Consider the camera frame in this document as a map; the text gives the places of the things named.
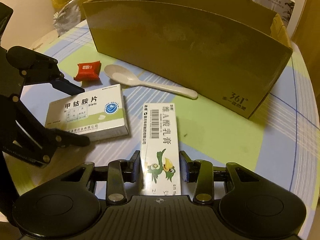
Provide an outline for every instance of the green bird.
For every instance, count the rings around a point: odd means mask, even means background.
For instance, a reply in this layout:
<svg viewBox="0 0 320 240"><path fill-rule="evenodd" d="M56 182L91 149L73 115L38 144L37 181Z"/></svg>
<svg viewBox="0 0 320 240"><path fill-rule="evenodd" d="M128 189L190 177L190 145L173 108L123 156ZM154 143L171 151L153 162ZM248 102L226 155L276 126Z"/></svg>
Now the green bird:
<svg viewBox="0 0 320 240"><path fill-rule="evenodd" d="M172 177L176 172L172 162L168 158L164 158L165 164L162 163L162 156L165 150L166 149L163 149L161 152L157 152L158 163L153 163L148 166L148 173L152 174L152 180L154 180L155 183L157 183L158 176L162 173L162 171L165 172L165 178L170 179L171 182Z"/></svg>

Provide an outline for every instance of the cardboard box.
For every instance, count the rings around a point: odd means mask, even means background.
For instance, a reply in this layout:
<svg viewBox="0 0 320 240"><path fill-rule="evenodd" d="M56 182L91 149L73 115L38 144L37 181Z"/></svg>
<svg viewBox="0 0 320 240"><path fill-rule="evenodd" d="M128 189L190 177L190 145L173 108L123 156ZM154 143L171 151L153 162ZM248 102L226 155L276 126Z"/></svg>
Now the cardboard box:
<svg viewBox="0 0 320 240"><path fill-rule="evenodd" d="M120 85L51 102L45 127L86 135L90 141L127 135L128 125Z"/></svg>
<svg viewBox="0 0 320 240"><path fill-rule="evenodd" d="M246 118L292 54L280 16L251 0L89 0L83 6L98 52Z"/></svg>
<svg viewBox="0 0 320 240"><path fill-rule="evenodd" d="M181 195L178 131L172 103L144 103L140 194Z"/></svg>

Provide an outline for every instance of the circular logo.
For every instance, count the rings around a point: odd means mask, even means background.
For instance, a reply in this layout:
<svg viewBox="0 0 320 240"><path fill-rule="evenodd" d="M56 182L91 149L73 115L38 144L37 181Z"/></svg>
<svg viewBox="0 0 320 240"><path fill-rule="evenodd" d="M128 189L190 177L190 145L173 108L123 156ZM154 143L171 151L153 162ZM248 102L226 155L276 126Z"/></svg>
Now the circular logo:
<svg viewBox="0 0 320 240"><path fill-rule="evenodd" d="M161 204L164 201L164 199L163 198L157 198L155 201L158 202L159 204Z"/></svg>
<svg viewBox="0 0 320 240"><path fill-rule="evenodd" d="M116 102L110 102L107 103L106 106L104 107L104 112L106 114L114 114L118 111L119 109L119 104Z"/></svg>

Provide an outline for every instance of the book cover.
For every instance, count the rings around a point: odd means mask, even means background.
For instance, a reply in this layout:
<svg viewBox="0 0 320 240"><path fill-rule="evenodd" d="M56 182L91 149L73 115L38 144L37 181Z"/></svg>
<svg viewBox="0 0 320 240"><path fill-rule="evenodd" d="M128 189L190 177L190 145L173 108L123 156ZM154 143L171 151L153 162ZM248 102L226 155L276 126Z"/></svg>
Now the book cover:
<svg viewBox="0 0 320 240"><path fill-rule="evenodd" d="M282 21L284 22L285 27L288 26L290 21L293 8L295 5L294 0L254 0L256 3L263 5L275 12L277 12Z"/></svg>

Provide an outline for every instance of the plaid tablecloth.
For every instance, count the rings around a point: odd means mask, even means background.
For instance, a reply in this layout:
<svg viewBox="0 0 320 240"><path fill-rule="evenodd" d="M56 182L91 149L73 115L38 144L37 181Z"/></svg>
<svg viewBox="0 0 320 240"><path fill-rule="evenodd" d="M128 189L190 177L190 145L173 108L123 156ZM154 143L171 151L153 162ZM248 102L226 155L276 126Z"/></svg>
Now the plaid tablecloth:
<svg viewBox="0 0 320 240"><path fill-rule="evenodd" d="M223 106L199 96L190 100L145 87L124 89L130 135L91 143L90 146L59 149L45 169L38 169L6 156L13 180L22 194L85 161L96 166L111 160L129 158L140 149L141 109L144 102L173 102L179 133L179 148L193 159L205 159L215 166L237 162L298 195L307 207L307 218L300 231L306 239L310 231L319 195L319 117L310 78L297 46L271 93L255 114L247 120ZM59 68L71 82L77 63L100 60L105 65L118 64L139 75L141 80L175 85L148 71L96 51L84 21L58 38L42 53L59 61ZM93 90L113 84L100 72L101 82L85 87ZM49 103L66 97L50 84L25 87L22 101L44 124ZM136 194L136 185L129 185ZM223 186L215 185L215 197ZM193 194L193 185L182 184L183 194ZM105 183L98 184L96 195L105 198Z"/></svg>

